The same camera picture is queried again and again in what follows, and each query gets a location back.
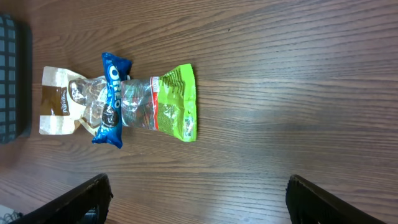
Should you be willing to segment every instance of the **oreo package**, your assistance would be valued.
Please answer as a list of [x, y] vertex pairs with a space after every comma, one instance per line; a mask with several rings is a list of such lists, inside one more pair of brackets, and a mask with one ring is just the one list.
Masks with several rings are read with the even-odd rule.
[[105, 69], [106, 86], [108, 95], [104, 106], [94, 143], [109, 143], [121, 148], [123, 143], [121, 119], [121, 82], [127, 79], [130, 73], [131, 61], [119, 58], [110, 53], [103, 53], [102, 60]]

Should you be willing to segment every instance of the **food package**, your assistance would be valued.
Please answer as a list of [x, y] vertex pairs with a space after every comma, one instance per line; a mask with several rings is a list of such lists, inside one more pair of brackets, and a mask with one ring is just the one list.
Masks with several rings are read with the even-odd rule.
[[190, 64], [161, 77], [122, 82], [124, 126], [159, 130], [185, 142], [197, 138], [196, 86]]
[[105, 77], [86, 79], [73, 71], [45, 67], [40, 104], [40, 134], [72, 134], [80, 124], [95, 134], [100, 126]]
[[121, 82], [129, 75], [132, 63], [110, 53], [103, 53], [102, 60], [108, 94], [102, 110], [101, 124], [92, 142], [108, 143], [122, 148]]

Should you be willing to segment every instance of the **green snack bag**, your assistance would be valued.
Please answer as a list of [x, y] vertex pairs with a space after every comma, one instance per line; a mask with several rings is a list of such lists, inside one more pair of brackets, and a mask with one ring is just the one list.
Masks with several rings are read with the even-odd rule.
[[161, 77], [122, 82], [124, 126], [159, 130], [185, 142], [197, 138], [196, 86], [190, 64]]

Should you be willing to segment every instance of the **black object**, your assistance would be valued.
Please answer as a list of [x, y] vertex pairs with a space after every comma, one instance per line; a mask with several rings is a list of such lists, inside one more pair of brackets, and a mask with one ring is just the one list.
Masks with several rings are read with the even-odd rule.
[[299, 175], [292, 175], [286, 189], [292, 224], [382, 224], [352, 205]]
[[30, 134], [32, 120], [32, 33], [0, 14], [0, 143]]
[[12, 224], [104, 223], [112, 198], [108, 176], [99, 174]]
[[102, 124], [106, 128], [113, 128], [119, 124], [119, 114], [109, 104], [105, 104], [102, 112]]
[[0, 223], [8, 224], [18, 218], [22, 217], [23, 214], [21, 212], [13, 211], [12, 213], [6, 213], [3, 217], [0, 217]]

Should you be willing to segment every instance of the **oreo logo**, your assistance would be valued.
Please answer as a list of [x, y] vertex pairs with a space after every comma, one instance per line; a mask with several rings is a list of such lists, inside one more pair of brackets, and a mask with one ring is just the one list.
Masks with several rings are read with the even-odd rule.
[[110, 83], [110, 87], [113, 90], [113, 96], [114, 96], [114, 107], [119, 108], [120, 107], [120, 99], [121, 99], [121, 94], [120, 94], [120, 77], [119, 77], [119, 71], [114, 65], [110, 65], [108, 67], [108, 73], [109, 77], [112, 79]]
[[116, 127], [119, 123], [119, 114], [111, 105], [105, 105], [102, 112], [102, 124], [106, 128]]

